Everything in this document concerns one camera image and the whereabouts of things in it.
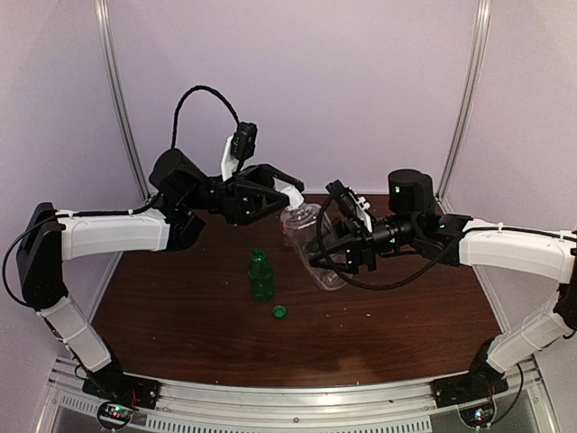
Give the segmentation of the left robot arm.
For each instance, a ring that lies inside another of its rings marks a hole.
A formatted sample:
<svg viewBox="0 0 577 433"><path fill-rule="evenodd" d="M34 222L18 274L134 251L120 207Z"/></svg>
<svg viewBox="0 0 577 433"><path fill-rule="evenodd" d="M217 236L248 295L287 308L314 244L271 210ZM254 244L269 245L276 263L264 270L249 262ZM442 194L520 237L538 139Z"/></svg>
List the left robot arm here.
<svg viewBox="0 0 577 433"><path fill-rule="evenodd" d="M275 187L277 180L304 189L301 180L267 163L242 168L232 157L225 158L220 175L207 176L181 150L170 149L150 176L157 194L141 208L74 212L40 203L9 248L16 254L22 290L18 300L60 335L95 375L97 389L119 401L129 393L129 380L69 295L62 264L101 253L188 249L206 225L199 210L220 215L230 225L247 226L288 205L289 197Z"/></svg>

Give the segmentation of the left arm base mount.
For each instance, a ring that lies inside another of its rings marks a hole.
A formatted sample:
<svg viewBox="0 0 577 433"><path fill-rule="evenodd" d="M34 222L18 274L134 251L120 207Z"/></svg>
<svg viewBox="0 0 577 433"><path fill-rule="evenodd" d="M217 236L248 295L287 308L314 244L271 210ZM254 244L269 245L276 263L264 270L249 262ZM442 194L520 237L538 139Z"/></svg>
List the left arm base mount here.
<svg viewBox="0 0 577 433"><path fill-rule="evenodd" d="M105 344L111 362L93 372L79 363L85 372L82 391L130 408L156 408L160 383L157 380L126 374L114 351Z"/></svg>

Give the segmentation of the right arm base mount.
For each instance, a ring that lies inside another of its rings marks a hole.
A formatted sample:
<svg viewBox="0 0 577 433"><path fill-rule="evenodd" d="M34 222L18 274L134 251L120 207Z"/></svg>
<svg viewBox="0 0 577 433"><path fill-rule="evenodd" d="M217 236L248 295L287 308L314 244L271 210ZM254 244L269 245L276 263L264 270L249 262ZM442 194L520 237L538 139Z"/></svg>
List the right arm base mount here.
<svg viewBox="0 0 577 433"><path fill-rule="evenodd" d="M488 352L493 339L486 340L472 359L467 373L444 377L431 382L437 408L461 405L488 399L508 390L505 374L488 364Z"/></svg>

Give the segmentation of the clear bottle white cap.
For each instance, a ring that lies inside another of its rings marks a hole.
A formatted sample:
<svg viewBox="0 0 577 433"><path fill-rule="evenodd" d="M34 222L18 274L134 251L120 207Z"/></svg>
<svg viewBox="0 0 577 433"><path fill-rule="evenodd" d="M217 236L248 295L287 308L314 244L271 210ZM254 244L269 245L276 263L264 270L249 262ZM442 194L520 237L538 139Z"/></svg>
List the clear bottle white cap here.
<svg viewBox="0 0 577 433"><path fill-rule="evenodd" d="M280 223L286 243L296 252L315 284L322 290L338 290L346 285L332 269L315 268L309 260L320 252L316 240L316 221L321 206L293 198L282 211Z"/></svg>

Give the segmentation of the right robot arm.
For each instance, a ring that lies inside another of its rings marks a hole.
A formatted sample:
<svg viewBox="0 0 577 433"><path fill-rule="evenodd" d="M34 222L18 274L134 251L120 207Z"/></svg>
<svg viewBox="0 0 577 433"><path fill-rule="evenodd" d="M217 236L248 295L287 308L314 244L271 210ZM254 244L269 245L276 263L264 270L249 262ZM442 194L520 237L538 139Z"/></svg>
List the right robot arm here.
<svg viewBox="0 0 577 433"><path fill-rule="evenodd" d="M316 227L310 266L334 271L366 290L394 290L416 280L436 264L488 266L525 272L558 282L558 292L522 323L494 337L483 347L464 375L463 391L482 397L518 362L576 332L576 234L489 223L472 216L437 215L433 182L414 169L388 176L391 216L374 217L367 200L336 180L327 185L323 208L335 203L342 218L330 229ZM428 260L402 281L362 283L352 276L364 266L373 271L379 256L396 257L406 247Z"/></svg>

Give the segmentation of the green plastic bottle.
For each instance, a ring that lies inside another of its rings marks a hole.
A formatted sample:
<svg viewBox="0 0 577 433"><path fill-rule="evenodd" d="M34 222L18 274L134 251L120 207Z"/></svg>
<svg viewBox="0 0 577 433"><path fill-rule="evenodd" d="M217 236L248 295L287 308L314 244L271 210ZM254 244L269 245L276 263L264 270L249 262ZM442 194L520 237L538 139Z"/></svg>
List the green plastic bottle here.
<svg viewBox="0 0 577 433"><path fill-rule="evenodd" d="M248 267L251 295L259 302L268 302L274 296L273 270L266 253L257 248L252 251Z"/></svg>

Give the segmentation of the green bottle cap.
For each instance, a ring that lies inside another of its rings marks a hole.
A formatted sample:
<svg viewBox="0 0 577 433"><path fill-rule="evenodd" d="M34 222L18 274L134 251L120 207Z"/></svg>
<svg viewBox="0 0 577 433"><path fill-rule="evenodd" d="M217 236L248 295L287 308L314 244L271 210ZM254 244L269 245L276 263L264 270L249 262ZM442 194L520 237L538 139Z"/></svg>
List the green bottle cap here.
<svg viewBox="0 0 577 433"><path fill-rule="evenodd" d="M276 319L281 319L286 317L287 309L283 305L276 305L272 308L272 315Z"/></svg>

